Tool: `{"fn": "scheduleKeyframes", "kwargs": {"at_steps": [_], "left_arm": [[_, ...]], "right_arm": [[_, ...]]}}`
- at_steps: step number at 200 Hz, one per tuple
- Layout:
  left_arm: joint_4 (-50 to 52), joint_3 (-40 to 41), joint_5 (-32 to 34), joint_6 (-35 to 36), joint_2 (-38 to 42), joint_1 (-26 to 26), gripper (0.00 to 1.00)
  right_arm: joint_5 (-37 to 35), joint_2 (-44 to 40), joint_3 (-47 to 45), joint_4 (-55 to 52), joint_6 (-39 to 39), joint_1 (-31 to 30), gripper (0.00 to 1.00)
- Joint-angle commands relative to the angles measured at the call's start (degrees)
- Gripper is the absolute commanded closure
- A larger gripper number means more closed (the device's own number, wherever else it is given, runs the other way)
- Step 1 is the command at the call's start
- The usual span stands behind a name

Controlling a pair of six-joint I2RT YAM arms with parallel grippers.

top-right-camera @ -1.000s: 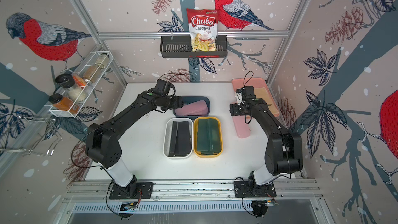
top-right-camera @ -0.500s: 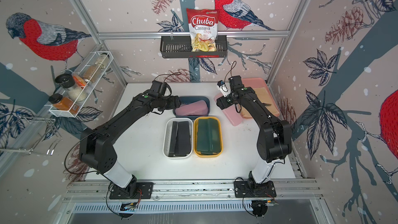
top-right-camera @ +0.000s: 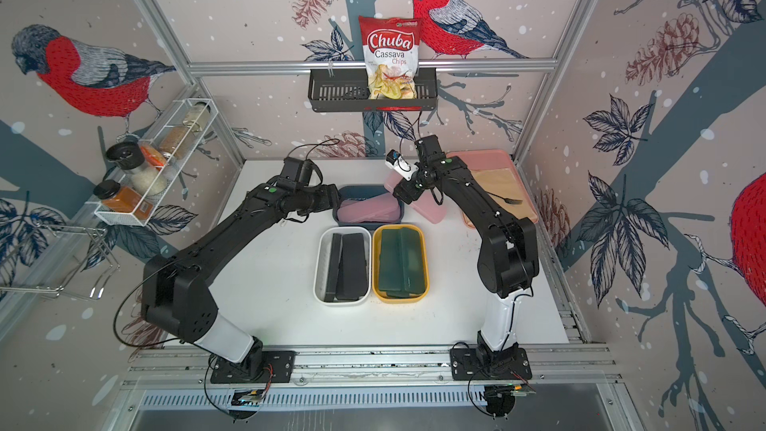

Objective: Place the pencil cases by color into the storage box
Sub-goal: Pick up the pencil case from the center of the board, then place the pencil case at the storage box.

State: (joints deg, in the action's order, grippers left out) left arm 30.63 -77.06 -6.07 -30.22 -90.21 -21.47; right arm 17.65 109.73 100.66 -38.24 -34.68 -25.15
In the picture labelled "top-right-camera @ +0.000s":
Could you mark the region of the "pink pencil case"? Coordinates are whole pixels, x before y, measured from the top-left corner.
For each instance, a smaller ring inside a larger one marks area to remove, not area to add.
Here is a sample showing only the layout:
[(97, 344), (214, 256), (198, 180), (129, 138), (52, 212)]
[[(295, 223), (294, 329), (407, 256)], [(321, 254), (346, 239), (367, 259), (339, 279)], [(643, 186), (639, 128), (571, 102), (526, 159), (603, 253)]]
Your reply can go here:
[(399, 216), (399, 203), (391, 195), (379, 195), (367, 200), (346, 200), (337, 211), (339, 223), (393, 223)]
[[(396, 186), (403, 180), (403, 178), (396, 172), (390, 172), (386, 178), (383, 187), (391, 195), (394, 194)], [(419, 213), (430, 223), (441, 223), (447, 215), (447, 207), (445, 205), (438, 205), (434, 200), (434, 197), (430, 192), (424, 192), (417, 201), (408, 204), (410, 209), (413, 209), (416, 213)]]

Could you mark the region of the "green pencil case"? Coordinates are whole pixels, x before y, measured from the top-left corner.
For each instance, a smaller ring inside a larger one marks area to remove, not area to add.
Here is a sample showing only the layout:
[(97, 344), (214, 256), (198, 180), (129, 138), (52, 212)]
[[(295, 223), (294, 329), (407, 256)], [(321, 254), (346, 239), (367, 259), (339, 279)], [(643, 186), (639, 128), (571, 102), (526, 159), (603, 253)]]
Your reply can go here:
[(424, 261), (420, 233), (403, 227), (400, 230), (403, 291), (409, 295), (422, 295), (426, 289)]
[(399, 229), (385, 229), (381, 233), (378, 287), (387, 297), (398, 297), (403, 293), (404, 273)]

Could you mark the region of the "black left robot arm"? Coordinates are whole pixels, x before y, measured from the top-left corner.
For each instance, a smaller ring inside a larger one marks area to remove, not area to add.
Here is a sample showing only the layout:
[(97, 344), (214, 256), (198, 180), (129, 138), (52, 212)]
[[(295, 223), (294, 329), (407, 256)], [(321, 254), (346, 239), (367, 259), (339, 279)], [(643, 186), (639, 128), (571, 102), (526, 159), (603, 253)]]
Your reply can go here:
[(263, 343), (219, 312), (209, 287), (251, 241), (291, 214), (306, 219), (336, 210), (338, 187), (322, 179), (313, 161), (286, 158), (279, 175), (247, 192), (241, 204), (201, 239), (171, 257), (153, 257), (144, 268), (143, 320), (259, 375)]

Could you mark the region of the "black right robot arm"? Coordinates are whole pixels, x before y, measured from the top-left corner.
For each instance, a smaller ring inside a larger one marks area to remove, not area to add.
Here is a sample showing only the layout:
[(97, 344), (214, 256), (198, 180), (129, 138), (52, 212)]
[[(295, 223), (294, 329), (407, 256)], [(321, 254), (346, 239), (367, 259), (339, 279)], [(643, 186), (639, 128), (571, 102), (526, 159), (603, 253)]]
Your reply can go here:
[(540, 273), (536, 226), (503, 209), (461, 159), (443, 152), (437, 136), (419, 139), (415, 147), (418, 160), (413, 164), (396, 150), (385, 157), (387, 167), (401, 176), (393, 195), (410, 205), (426, 191), (439, 192), (436, 201), (450, 198), (472, 222), (481, 238), (478, 275), (494, 295), (478, 331), (477, 359), (489, 366), (517, 357), (517, 304), (535, 296), (533, 280)]

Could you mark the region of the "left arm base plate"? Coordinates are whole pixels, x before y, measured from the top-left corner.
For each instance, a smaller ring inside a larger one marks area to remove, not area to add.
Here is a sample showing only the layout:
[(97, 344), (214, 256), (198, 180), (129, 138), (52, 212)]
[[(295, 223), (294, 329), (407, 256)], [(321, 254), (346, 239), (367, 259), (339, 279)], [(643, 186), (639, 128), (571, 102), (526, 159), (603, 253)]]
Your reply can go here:
[(260, 350), (231, 363), (216, 357), (211, 371), (213, 384), (285, 384), (291, 381), (297, 353), (292, 350)]

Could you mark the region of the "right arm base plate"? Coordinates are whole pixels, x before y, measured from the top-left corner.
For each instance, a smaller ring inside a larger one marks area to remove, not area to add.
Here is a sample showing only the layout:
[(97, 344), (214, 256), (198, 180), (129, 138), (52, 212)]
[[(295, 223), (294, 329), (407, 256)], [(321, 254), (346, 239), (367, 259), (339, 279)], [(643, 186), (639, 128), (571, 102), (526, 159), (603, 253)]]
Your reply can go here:
[(460, 342), (450, 349), (449, 355), (452, 378), (455, 381), (528, 381), (533, 377), (527, 351), (518, 344), (494, 352)]

